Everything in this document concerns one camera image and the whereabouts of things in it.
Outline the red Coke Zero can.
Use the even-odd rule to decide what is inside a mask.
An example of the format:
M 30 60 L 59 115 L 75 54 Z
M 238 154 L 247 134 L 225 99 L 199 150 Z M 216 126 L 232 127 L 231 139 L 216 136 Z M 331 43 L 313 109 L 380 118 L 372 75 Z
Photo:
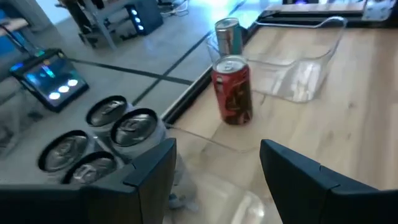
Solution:
M 244 125 L 252 119 L 250 68 L 241 55 L 226 55 L 212 66 L 211 79 L 222 120 Z

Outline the clear plastic bin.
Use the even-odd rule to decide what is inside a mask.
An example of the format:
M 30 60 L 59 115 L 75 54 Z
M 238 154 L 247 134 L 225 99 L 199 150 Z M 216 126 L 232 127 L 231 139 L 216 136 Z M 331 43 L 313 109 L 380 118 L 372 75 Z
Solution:
M 345 18 L 332 16 L 314 25 L 255 22 L 241 28 L 239 57 L 251 70 L 252 90 L 296 103 L 313 100 L 346 26 Z
M 37 159 L 53 139 L 72 130 L 87 131 L 85 105 L 68 108 L 31 127 L 27 136 L 0 158 L 0 185 L 46 184 Z M 249 186 L 264 183 L 258 139 L 248 127 L 222 122 L 216 98 L 207 90 L 177 121 L 168 135 L 177 140 L 188 176 L 197 187 L 186 207 L 166 209 L 162 224 L 264 224 L 266 208 Z

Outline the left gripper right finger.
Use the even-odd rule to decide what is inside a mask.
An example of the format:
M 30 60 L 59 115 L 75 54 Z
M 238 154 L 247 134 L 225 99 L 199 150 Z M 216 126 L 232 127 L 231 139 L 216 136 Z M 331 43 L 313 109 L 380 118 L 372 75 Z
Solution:
M 259 156 L 283 224 L 398 224 L 398 189 L 375 189 L 270 139 Z

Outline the black computer tower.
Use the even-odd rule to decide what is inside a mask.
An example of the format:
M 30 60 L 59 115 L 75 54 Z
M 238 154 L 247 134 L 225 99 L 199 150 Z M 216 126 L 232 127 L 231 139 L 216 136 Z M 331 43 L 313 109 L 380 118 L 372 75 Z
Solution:
M 164 23 L 156 0 L 133 0 L 126 9 L 139 35 L 149 35 Z

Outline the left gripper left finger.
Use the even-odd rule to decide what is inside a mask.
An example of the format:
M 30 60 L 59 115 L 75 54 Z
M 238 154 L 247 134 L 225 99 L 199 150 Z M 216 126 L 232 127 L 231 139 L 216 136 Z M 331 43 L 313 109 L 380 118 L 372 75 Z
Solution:
M 0 224 L 162 224 L 177 140 L 88 185 L 0 185 Z

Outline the black floor monitor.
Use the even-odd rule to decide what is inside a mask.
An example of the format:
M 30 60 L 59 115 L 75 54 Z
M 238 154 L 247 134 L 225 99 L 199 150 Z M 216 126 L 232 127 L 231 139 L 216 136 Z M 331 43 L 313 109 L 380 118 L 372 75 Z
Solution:
M 60 112 L 89 89 L 61 49 L 45 49 L 15 63 L 9 73 L 48 110 Z

